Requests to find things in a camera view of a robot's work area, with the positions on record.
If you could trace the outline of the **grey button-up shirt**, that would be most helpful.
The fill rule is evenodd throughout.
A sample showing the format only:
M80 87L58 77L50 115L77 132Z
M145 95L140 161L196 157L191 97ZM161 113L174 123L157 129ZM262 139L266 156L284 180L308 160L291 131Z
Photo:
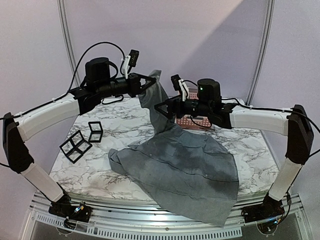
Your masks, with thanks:
M154 136L142 144L111 149L111 169L135 182L161 208L176 215L225 225L239 190L234 156L213 137L182 129L154 106L168 98L159 81L139 95Z

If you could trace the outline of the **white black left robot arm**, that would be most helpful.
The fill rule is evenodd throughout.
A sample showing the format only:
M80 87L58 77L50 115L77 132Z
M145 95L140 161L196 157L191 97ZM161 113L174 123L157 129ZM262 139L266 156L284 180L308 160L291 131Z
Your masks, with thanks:
M84 115L100 105L105 98L129 95L135 97L154 85L152 75L128 73L112 75L114 63L107 57L98 57L85 64L85 76L80 86L64 95L30 110L28 113L3 117L2 145L8 167L22 175L50 201L48 212L71 221L88 223L93 209L84 202L75 205L63 187L32 157L26 142L53 126Z

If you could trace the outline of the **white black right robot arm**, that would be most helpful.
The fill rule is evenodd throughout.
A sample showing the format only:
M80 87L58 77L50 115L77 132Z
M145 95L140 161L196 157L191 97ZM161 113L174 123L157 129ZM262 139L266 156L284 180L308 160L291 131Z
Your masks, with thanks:
M282 199L291 206L289 193L294 181L306 162L314 155L314 129L319 127L307 116L305 108L296 104L292 108L254 107L240 103L236 98L222 98L220 83L211 78L197 81L197 98L190 99L185 80L172 80L179 95L154 106L167 119L206 117L210 124L223 129L253 129L286 137L284 162L266 193L262 203L244 207L241 216L245 223L256 222L261 226L275 227L289 215Z

